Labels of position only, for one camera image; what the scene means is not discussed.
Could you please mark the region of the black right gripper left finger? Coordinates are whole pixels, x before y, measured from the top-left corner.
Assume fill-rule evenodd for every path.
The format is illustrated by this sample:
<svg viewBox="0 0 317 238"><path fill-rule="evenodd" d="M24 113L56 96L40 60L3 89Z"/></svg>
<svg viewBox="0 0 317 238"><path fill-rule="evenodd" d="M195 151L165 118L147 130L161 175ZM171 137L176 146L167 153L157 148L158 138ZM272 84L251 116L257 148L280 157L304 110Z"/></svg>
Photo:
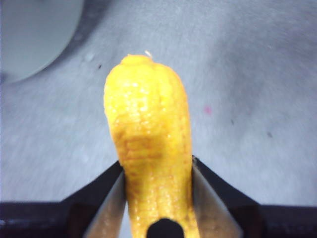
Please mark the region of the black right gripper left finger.
<svg viewBox="0 0 317 238"><path fill-rule="evenodd" d="M124 173L115 162L58 202L1 202L2 238L116 238L125 209Z"/></svg>

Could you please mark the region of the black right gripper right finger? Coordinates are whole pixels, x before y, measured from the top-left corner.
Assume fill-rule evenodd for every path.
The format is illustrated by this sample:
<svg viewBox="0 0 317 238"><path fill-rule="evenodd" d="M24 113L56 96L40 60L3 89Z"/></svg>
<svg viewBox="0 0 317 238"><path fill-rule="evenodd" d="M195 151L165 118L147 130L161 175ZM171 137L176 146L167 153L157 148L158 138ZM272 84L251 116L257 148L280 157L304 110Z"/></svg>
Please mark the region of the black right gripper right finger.
<svg viewBox="0 0 317 238"><path fill-rule="evenodd" d="M193 156L193 199L203 238L315 238L317 209L262 205Z"/></svg>

